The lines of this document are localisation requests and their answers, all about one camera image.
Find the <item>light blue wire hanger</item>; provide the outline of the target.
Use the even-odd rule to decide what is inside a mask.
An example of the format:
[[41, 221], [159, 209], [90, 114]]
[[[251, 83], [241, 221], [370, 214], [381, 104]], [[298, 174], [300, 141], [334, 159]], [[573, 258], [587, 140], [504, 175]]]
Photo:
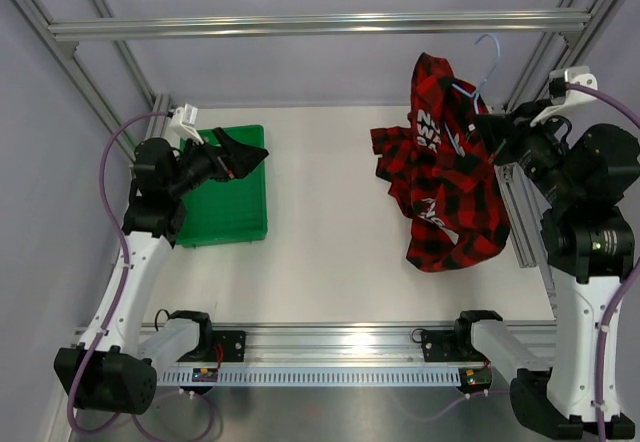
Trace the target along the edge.
[[[475, 86], [474, 91], [470, 92], [466, 89], [464, 89], [462, 86], [460, 86], [457, 83], [452, 82], [449, 86], [449, 89], [451, 91], [453, 91], [454, 93], [457, 93], [458, 95], [461, 95], [463, 98], [467, 98], [469, 100], [469, 102], [471, 102], [471, 108], [473, 110], [473, 115], [474, 116], [478, 116], [480, 115], [480, 98], [481, 98], [481, 94], [483, 89], [485, 88], [486, 84], [488, 83], [489, 79], [491, 78], [491, 76], [493, 75], [493, 73], [495, 72], [496, 68], [499, 66], [500, 62], [501, 62], [501, 58], [502, 58], [502, 53], [501, 53], [501, 44], [500, 44], [500, 40], [498, 38], [498, 36], [495, 33], [484, 33], [482, 34], [478, 39], [476, 39], [476, 41], [474, 42], [474, 45], [478, 45], [483, 39], [489, 38], [492, 40], [493, 42], [493, 46], [495, 48], [495, 55], [493, 58], [493, 61], [490, 65], [490, 67], [488, 68], [488, 70], [486, 71], [485, 75], [483, 76], [482, 80], [479, 82], [479, 84], [477, 86]], [[475, 130], [474, 128], [474, 124], [473, 123], [469, 123], [467, 126], [467, 133], [471, 133]], [[446, 133], [447, 136], [449, 138], [449, 141], [451, 143], [451, 145], [454, 148], [454, 151], [456, 152], [457, 155], [459, 156], [464, 156], [465, 153], [463, 151], [463, 147], [461, 145], [461, 143], [459, 141], [457, 141], [457, 139], [453, 136], [450, 128], [448, 126], [446, 126]]]

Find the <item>red black plaid shirt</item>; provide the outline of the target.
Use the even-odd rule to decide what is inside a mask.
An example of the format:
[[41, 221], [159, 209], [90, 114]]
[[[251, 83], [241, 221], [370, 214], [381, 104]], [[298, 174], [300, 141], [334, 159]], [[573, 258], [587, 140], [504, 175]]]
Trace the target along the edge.
[[510, 219], [488, 152], [475, 130], [486, 114], [449, 62], [419, 56], [407, 126], [370, 132], [376, 175], [410, 220], [406, 258], [423, 272], [468, 268], [499, 255]]

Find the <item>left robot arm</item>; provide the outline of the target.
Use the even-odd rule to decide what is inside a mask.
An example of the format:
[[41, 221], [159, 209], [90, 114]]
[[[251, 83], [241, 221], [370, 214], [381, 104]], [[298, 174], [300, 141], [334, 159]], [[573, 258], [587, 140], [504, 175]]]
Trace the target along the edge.
[[221, 128], [215, 141], [188, 140], [183, 148], [149, 138], [134, 150], [129, 202], [115, 224], [120, 252], [94, 318], [76, 346], [62, 348], [54, 371], [77, 409], [143, 414], [158, 378], [181, 360], [219, 354], [210, 316], [177, 310], [146, 341], [139, 332], [160, 269], [185, 222], [185, 197], [209, 181], [234, 182], [258, 169], [269, 152], [233, 139]]

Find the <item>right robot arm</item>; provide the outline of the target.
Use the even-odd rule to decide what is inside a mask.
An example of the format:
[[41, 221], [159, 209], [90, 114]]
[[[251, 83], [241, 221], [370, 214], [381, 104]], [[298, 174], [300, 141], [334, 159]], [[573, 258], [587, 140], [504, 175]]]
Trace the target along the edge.
[[574, 144], [570, 120], [553, 115], [483, 115], [476, 121], [491, 161], [515, 163], [548, 203], [541, 236], [556, 291], [554, 359], [546, 363], [511, 336], [494, 313], [460, 316], [452, 336], [466, 359], [484, 355], [509, 385], [519, 423], [552, 440], [629, 441], [635, 423], [616, 386], [622, 301], [639, 268], [635, 237], [619, 209], [639, 176], [637, 138], [612, 124]]

